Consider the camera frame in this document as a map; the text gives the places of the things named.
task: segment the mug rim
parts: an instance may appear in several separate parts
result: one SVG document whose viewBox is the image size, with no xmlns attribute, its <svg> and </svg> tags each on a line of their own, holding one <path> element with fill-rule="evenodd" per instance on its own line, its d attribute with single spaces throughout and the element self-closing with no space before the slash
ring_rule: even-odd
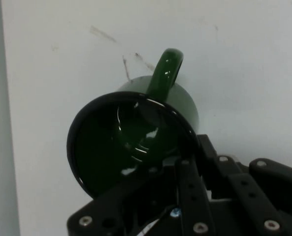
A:
<svg viewBox="0 0 292 236">
<path fill-rule="evenodd" d="M 192 141 L 191 144 L 194 153 L 198 154 L 199 152 L 199 141 L 196 136 L 196 132 L 193 130 L 192 126 L 187 122 L 187 120 L 176 110 L 174 109 L 171 105 L 158 101 L 156 99 L 153 99 L 152 97 L 144 94 L 144 93 L 139 93 L 139 92 L 132 92 L 132 91 L 117 91 L 117 92 L 112 92 L 108 93 L 102 96 L 99 96 L 89 102 L 87 105 L 85 105 L 75 116 L 68 132 L 67 136 L 67 144 L 66 144 L 66 149 L 67 149 L 67 159 L 71 168 L 71 171 L 76 178 L 77 182 L 80 184 L 82 189 L 92 198 L 97 197 L 97 193 L 94 193 L 90 191 L 84 182 L 81 179 L 80 172 L 77 168 L 76 164 L 76 158 L 75 158 L 75 151 L 74 151 L 74 146 L 75 146 L 75 140 L 78 134 L 78 131 L 81 127 L 82 122 L 84 119 L 89 115 L 90 113 L 100 109 L 102 106 L 105 105 L 112 105 L 114 103 L 119 103 L 119 102 L 145 102 L 152 104 L 155 106 L 157 109 L 164 110 L 167 112 L 169 116 L 171 116 L 173 119 L 175 119 L 180 126 L 182 127 L 185 135 L 187 136 L 189 141 Z"/>
</svg>

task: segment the screw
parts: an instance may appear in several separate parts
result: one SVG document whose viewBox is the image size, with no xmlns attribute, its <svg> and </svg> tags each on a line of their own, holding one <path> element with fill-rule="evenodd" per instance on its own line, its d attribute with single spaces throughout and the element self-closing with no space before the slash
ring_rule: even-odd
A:
<svg viewBox="0 0 292 236">
<path fill-rule="evenodd" d="M 265 167 L 265 166 L 267 166 L 266 162 L 264 162 L 264 161 L 258 161 L 256 164 L 259 167 Z"/>
<path fill-rule="evenodd" d="M 198 223 L 194 224 L 193 230 L 197 234 L 204 234 L 204 233 L 208 232 L 208 226 L 205 223 L 198 222 Z"/>
<path fill-rule="evenodd" d="M 270 231 L 277 231 L 280 229 L 280 224 L 274 220 L 266 220 L 264 222 L 264 226 L 267 230 L 270 230 Z"/>
<path fill-rule="evenodd" d="M 91 222 L 92 222 L 92 217 L 86 215 L 86 216 L 83 216 L 83 217 L 80 218 L 79 225 L 88 226 L 88 225 L 91 224 Z"/>
<path fill-rule="evenodd" d="M 157 167 L 151 167 L 151 168 L 149 169 L 149 173 L 156 173 L 156 172 L 158 172 Z"/>
<path fill-rule="evenodd" d="M 229 159 L 226 156 L 221 156 L 219 157 L 219 161 L 224 162 L 224 161 L 229 161 Z"/>
<path fill-rule="evenodd" d="M 170 216 L 173 218 L 178 218 L 181 215 L 180 208 L 175 208 L 171 211 Z"/>
<path fill-rule="evenodd" d="M 181 163 L 182 165 L 188 165 L 190 162 L 188 160 L 183 160 Z"/>
</svg>

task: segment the silver screw head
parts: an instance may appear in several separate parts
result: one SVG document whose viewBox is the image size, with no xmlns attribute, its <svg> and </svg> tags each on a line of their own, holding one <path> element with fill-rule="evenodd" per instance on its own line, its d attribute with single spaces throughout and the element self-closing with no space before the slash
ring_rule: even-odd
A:
<svg viewBox="0 0 292 236">
<path fill-rule="evenodd" d="M 267 230 L 270 230 L 270 231 L 277 231 L 280 229 L 280 224 L 274 220 L 266 220 L 264 222 L 264 226 Z"/>
<path fill-rule="evenodd" d="M 91 223 L 92 223 L 92 217 L 88 215 L 81 217 L 79 220 L 79 225 L 81 226 L 88 226 Z"/>
<path fill-rule="evenodd" d="M 205 223 L 198 222 L 198 223 L 194 224 L 193 230 L 196 234 L 199 234 L 199 235 L 204 234 L 204 233 L 208 232 L 208 226 Z"/>
<path fill-rule="evenodd" d="M 173 218 L 178 218 L 181 215 L 180 208 L 175 208 L 171 211 L 170 216 Z"/>
<path fill-rule="evenodd" d="M 267 166 L 266 162 L 264 162 L 264 161 L 258 161 L 256 163 L 256 165 L 259 166 L 259 167 L 265 167 L 265 166 Z"/>
<path fill-rule="evenodd" d="M 224 162 L 224 161 L 229 161 L 229 159 L 226 156 L 221 156 L 219 157 L 219 161 Z"/>
</svg>

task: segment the glossy ceramic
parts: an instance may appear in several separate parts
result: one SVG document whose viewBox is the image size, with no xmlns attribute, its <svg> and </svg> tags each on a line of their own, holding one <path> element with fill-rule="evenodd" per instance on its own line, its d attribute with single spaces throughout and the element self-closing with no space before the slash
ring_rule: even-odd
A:
<svg viewBox="0 0 292 236">
<path fill-rule="evenodd" d="M 139 168 L 160 168 L 167 157 L 197 152 L 197 109 L 175 83 L 182 60 L 180 51 L 167 49 L 153 76 L 133 79 L 78 113 L 67 155 L 90 196 L 99 196 Z"/>
</svg>

